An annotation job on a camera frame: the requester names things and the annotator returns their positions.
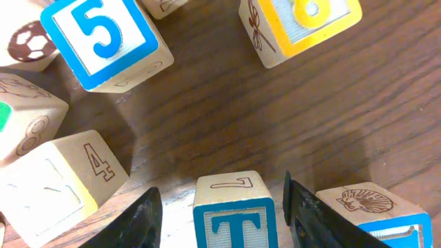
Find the yellow frame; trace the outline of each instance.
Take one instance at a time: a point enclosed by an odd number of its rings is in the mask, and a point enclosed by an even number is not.
[[[272,0],[258,0],[259,5],[262,8],[262,12],[265,15],[269,26],[272,29],[274,37],[277,40],[277,44],[282,50],[283,55],[286,57],[292,57],[297,55],[310,47],[313,47],[332,36],[350,28],[359,22],[362,18],[362,10],[360,2],[358,0],[347,0],[349,9],[351,12],[344,17],[335,20],[324,28],[319,29],[317,32],[297,41],[291,43],[285,29],[282,25],[282,21],[278,18],[277,11],[273,6]]]

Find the engraved shell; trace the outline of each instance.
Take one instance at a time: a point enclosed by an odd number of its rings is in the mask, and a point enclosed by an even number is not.
[[[387,196],[368,189],[350,189],[336,199],[349,211],[363,210],[368,213],[384,213],[393,208],[393,202]]]

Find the dark wooden tabletop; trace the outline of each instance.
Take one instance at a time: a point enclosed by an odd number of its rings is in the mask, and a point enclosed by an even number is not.
[[[239,0],[193,0],[154,21],[175,63],[125,94],[85,92],[61,56],[21,76],[70,104],[57,137],[100,132],[130,180],[47,247],[77,247],[152,186],[161,246],[196,247],[199,176],[256,170],[276,203],[285,171],[310,190],[375,182],[427,211],[441,247],[441,3],[361,0],[362,21],[265,69]],[[5,247],[25,243],[7,226]]]

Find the blue border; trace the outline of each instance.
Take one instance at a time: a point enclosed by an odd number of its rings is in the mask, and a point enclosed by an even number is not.
[[[86,69],[74,53],[74,50],[70,47],[68,41],[65,39],[63,33],[52,18],[54,14],[69,6],[74,1],[76,0],[56,1],[51,6],[47,7],[41,13],[41,25],[51,36],[55,46],[60,50],[60,53],[74,72],[80,84],[86,90],[96,88],[100,84],[117,75],[119,72],[124,71],[158,49],[158,39],[154,36],[151,27],[147,23],[141,10],[139,10],[138,6],[135,4],[135,1],[122,0],[146,42],[97,73],[89,76]]]
[[[433,247],[432,224],[428,213],[403,216],[389,220],[379,220],[371,223],[358,225],[363,231],[378,231],[405,225],[422,225],[424,248]]]
[[[240,200],[231,203],[216,203],[213,205],[203,205],[195,207],[193,209],[193,218],[198,248],[207,248],[207,238],[205,236],[204,221],[205,212],[241,209],[246,210],[255,207],[266,207],[269,248],[278,248],[276,212],[274,210],[274,201],[271,198]]]

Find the blue number 5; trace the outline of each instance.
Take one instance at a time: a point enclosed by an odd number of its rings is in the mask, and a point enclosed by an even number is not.
[[[87,0],[72,11],[72,16],[85,35],[91,35],[97,26],[103,26],[105,29],[107,29],[107,31],[110,33],[110,44],[103,45],[101,43],[96,43],[94,45],[95,54],[101,58],[107,59],[114,56],[119,51],[121,46],[122,38],[119,27],[109,17],[97,16],[89,19],[85,15],[85,13],[92,8],[102,7],[103,3],[101,0]]]

